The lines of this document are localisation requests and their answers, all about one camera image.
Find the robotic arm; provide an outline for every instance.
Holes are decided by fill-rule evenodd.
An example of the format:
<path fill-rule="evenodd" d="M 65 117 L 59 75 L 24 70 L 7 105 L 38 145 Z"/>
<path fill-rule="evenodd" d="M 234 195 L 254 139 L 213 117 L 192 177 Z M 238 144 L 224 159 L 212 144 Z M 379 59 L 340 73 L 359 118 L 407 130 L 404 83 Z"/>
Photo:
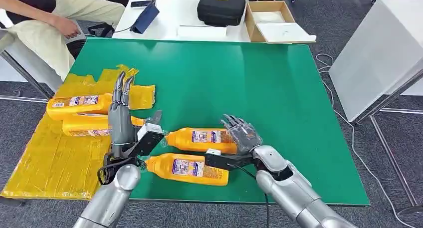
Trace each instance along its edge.
<path fill-rule="evenodd" d="M 146 156 L 164 137 L 158 125 L 161 112 L 141 128 L 133 126 L 128 109 L 132 77 L 123 85 L 119 75 L 109 108 L 111 152 L 98 171 L 101 187 L 94 194 L 74 228 L 114 228 L 132 190 L 140 180 L 137 156 Z M 237 155 L 205 154 L 206 165 L 233 170 L 248 164 L 257 168 L 258 186 L 302 228 L 355 228 L 330 207 L 312 189 L 310 182 L 272 146 L 262 144 L 255 128 L 240 118 L 225 115 L 221 120 L 237 144 Z"/>
<path fill-rule="evenodd" d="M 232 170 L 253 163 L 258 186 L 271 195 L 285 213 L 302 228 L 356 228 L 313 190 L 310 182 L 272 146 L 262 145 L 255 128 L 240 118 L 225 115 L 227 128 L 238 147 L 238 155 L 206 154 L 206 165 Z"/>
<path fill-rule="evenodd" d="M 263 164 L 256 174 L 258 186 L 300 227 L 355 228 L 323 203 L 310 182 L 273 147 L 258 146 L 252 155 Z"/>

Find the yellow plastic sheet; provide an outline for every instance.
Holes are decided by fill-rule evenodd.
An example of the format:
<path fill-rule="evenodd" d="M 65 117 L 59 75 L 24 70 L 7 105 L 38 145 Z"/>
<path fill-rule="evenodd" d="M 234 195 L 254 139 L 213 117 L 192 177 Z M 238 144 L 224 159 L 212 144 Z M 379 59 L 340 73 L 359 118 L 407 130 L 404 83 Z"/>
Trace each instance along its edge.
<path fill-rule="evenodd" d="M 138 70 L 124 65 L 104 69 L 98 82 L 91 75 L 69 74 L 55 97 L 111 93 L 118 74 L 126 78 Z M 155 86 L 131 86 L 131 109 L 153 107 Z M 62 122 L 46 113 L 28 142 L 1 196 L 9 198 L 46 198 L 89 200 L 99 183 L 97 170 L 110 146 L 109 137 L 68 137 Z"/>

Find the gray carpet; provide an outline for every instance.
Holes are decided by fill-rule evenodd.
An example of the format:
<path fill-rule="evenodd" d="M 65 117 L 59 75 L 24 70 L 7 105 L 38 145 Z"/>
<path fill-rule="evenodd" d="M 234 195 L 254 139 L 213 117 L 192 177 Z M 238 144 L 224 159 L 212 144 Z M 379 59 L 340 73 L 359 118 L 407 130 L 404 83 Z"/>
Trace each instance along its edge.
<path fill-rule="evenodd" d="M 336 57 L 360 21 L 370 9 L 370 0 L 297 0 L 290 5 L 297 22 L 310 34 L 316 34 L 317 43 L 310 45 L 313 54 L 321 52 Z M 331 86 L 330 79 L 324 80 Z M 0 94 L 21 90 L 23 96 L 35 96 L 25 83 L 0 82 Z M 423 98 L 402 97 L 392 107 L 423 109 Z M 338 102 L 335 108 L 342 111 Z M 30 139 L 45 105 L 0 101 L 0 187 L 4 186 L 25 144 Z M 378 114 L 376 116 L 385 136 L 401 164 L 416 199 L 423 202 L 422 127 L 423 116 Z M 351 144 L 351 130 L 342 120 L 345 139 Z M 356 150 L 370 169 L 381 179 L 397 209 L 409 205 L 396 174 L 385 155 L 376 132 L 369 121 L 356 131 Z M 335 207 L 340 215 L 358 227 L 401 228 L 393 216 L 389 203 L 379 186 L 365 170 L 356 156 L 353 159 L 359 170 L 371 206 L 365 208 Z M 22 208 L 0 205 L 0 227 L 72 227 L 83 211 L 85 201 L 32 200 Z M 270 208 L 270 227 L 298 227 L 277 206 Z M 134 227 L 265 227 L 265 207 L 253 205 L 176 204 L 130 202 L 118 225 Z M 401 218 L 416 227 L 422 227 L 423 215 L 411 214 Z"/>

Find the silver robotic forearm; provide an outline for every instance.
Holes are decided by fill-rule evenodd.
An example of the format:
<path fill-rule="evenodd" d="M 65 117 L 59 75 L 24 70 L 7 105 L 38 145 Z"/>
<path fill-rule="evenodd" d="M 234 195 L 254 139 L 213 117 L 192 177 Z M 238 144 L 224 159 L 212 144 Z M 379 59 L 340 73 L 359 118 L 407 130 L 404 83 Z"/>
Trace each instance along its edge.
<path fill-rule="evenodd" d="M 266 167 L 257 172 L 259 187 L 302 228 L 356 228 L 327 206 L 310 182 L 273 147 L 258 146 L 252 153 Z"/>
<path fill-rule="evenodd" d="M 73 228 L 114 228 L 132 190 L 140 181 L 140 169 L 124 165 L 112 183 L 101 186 Z"/>

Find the black zipper case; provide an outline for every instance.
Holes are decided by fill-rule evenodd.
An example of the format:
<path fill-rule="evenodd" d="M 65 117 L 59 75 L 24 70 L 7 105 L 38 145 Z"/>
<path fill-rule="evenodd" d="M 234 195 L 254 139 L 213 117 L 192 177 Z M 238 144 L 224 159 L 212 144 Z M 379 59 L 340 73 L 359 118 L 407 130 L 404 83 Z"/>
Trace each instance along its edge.
<path fill-rule="evenodd" d="M 197 6 L 199 20 L 206 25 L 237 26 L 245 10 L 245 0 L 200 0 Z"/>

